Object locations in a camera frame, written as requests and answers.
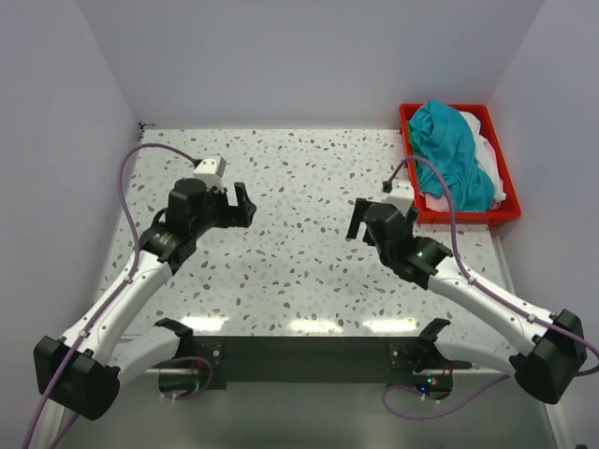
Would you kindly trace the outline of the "teal t shirt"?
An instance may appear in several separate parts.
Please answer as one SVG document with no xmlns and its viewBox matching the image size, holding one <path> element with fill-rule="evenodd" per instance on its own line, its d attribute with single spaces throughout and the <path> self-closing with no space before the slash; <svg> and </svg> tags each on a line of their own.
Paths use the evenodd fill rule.
<svg viewBox="0 0 599 449">
<path fill-rule="evenodd" d="M 494 188 L 475 159 L 473 134 L 460 112 L 430 99 L 408 121 L 415 134 L 420 193 L 451 194 L 456 211 L 486 212 L 493 205 Z"/>
</svg>

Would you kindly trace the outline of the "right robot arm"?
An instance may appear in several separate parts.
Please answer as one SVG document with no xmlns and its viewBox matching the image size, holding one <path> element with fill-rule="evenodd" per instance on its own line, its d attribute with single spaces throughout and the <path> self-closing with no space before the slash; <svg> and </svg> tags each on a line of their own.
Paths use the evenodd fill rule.
<svg viewBox="0 0 599 449">
<path fill-rule="evenodd" d="M 357 199 L 347 237 L 373 246 L 381 263 L 405 282 L 453 301 L 498 332 L 504 349 L 453 339 L 449 322 L 436 319 L 420 333 L 416 354 L 430 368 L 467 361 L 515 379 L 533 398 L 554 405 L 587 360 L 583 326 L 569 310 L 553 313 L 516 297 L 464 265 L 441 242 L 413 233 L 416 208 Z"/>
</svg>

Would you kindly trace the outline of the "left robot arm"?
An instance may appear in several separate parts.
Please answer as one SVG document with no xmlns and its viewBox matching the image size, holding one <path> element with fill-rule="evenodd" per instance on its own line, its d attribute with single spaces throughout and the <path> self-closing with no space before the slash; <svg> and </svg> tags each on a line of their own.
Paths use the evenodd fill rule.
<svg viewBox="0 0 599 449">
<path fill-rule="evenodd" d="M 59 339 L 42 338 L 34 349 L 37 386 L 51 399 L 90 421 L 102 416 L 120 389 L 153 365 L 187 365 L 194 355 L 192 330 L 172 319 L 159 320 L 147 350 L 117 356 L 122 335 L 149 299 L 197 249 L 213 228 L 251 225 L 256 205 L 243 183 L 234 185 L 236 204 L 226 190 L 187 178 L 175 182 L 114 283 Z"/>
</svg>

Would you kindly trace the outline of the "pink t shirt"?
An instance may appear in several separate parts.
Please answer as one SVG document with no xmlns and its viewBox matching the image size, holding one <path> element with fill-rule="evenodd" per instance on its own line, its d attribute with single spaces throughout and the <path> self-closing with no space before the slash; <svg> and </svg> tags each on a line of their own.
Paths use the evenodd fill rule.
<svg viewBox="0 0 599 449">
<path fill-rule="evenodd" d="M 430 193 L 421 194 L 420 197 L 423 199 L 425 207 L 428 210 L 435 212 L 450 212 L 455 209 L 453 201 L 445 195 L 434 196 Z"/>
</svg>

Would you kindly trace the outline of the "green t shirt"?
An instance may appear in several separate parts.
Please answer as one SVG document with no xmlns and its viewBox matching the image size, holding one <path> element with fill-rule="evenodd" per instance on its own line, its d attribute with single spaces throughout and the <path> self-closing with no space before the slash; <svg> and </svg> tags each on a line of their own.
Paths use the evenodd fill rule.
<svg viewBox="0 0 599 449">
<path fill-rule="evenodd" d="M 408 125 L 408 131 L 409 131 L 408 135 L 409 135 L 410 146 L 412 148 L 412 151 L 416 152 L 417 145 L 416 145 L 416 141 L 415 141 L 415 134 L 410 125 Z"/>
</svg>

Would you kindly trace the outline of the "white t shirt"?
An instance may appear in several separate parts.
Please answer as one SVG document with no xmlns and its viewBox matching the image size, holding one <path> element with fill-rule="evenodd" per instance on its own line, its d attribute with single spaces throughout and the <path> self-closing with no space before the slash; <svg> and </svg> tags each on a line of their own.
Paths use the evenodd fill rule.
<svg viewBox="0 0 599 449">
<path fill-rule="evenodd" d="M 493 184 L 494 201 L 492 209 L 498 209 L 506 199 L 506 193 L 504 191 L 504 182 L 499 173 L 496 151 L 489 140 L 481 134 L 481 122 L 474 114 L 467 111 L 460 111 L 460 115 L 467 122 L 473 134 L 477 165 L 487 174 Z"/>
</svg>

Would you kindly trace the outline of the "red plastic bin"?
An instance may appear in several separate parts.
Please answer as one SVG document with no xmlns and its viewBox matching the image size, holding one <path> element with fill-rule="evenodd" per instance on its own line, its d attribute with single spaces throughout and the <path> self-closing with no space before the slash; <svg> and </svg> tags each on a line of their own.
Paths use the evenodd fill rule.
<svg viewBox="0 0 599 449">
<path fill-rule="evenodd" d="M 495 150 L 499 176 L 504 183 L 504 191 L 506 192 L 506 200 L 502 201 L 495 209 L 486 212 L 458 211 L 456 213 L 456 223 L 461 225 L 487 225 L 495 227 L 518 219 L 521 215 L 518 197 L 487 107 L 482 104 L 450 104 L 450 107 L 459 111 L 470 112 L 481 122 L 481 134 Z M 450 217 L 448 211 L 435 211 L 426 206 L 425 197 L 420 193 L 416 178 L 416 165 L 413 162 L 408 162 L 407 170 L 415 192 L 414 204 L 419 210 L 417 220 L 421 224 L 427 225 L 449 224 Z"/>
</svg>

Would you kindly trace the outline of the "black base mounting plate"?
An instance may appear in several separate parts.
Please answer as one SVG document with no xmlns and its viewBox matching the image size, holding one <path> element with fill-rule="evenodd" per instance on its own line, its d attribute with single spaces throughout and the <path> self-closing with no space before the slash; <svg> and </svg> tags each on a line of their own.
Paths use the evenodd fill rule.
<svg viewBox="0 0 599 449">
<path fill-rule="evenodd" d="M 186 337 L 171 359 L 188 373 L 161 375 L 164 392 L 232 383 L 401 384 L 444 399 L 454 386 L 453 363 L 418 338 Z"/>
</svg>

